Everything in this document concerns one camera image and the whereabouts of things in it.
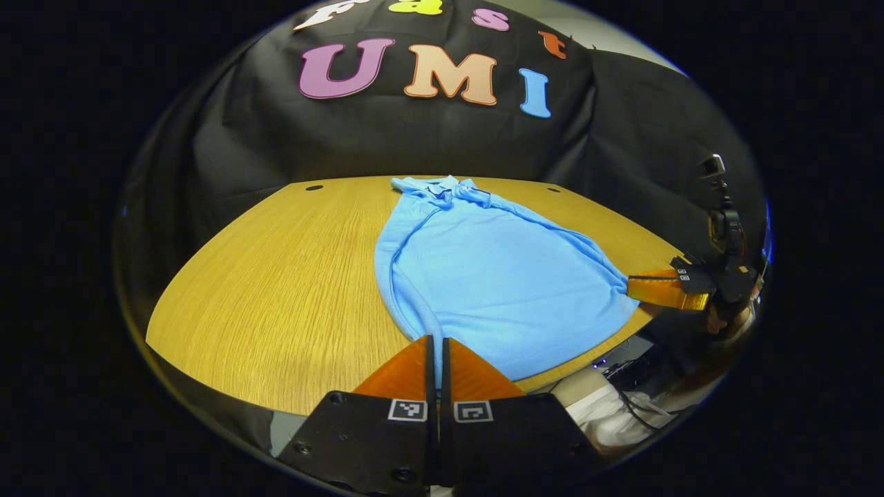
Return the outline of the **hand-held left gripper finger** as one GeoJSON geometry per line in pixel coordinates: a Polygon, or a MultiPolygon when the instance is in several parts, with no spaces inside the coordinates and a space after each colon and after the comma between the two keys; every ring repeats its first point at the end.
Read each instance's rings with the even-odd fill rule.
{"type": "Polygon", "coordinates": [[[434,342],[423,336],[351,392],[323,396],[278,459],[366,496],[424,496],[438,440],[434,342]]]}
{"type": "Polygon", "coordinates": [[[442,344],[439,475],[455,493],[572,493],[605,466],[551,393],[527,394],[464,344],[442,344]]]}

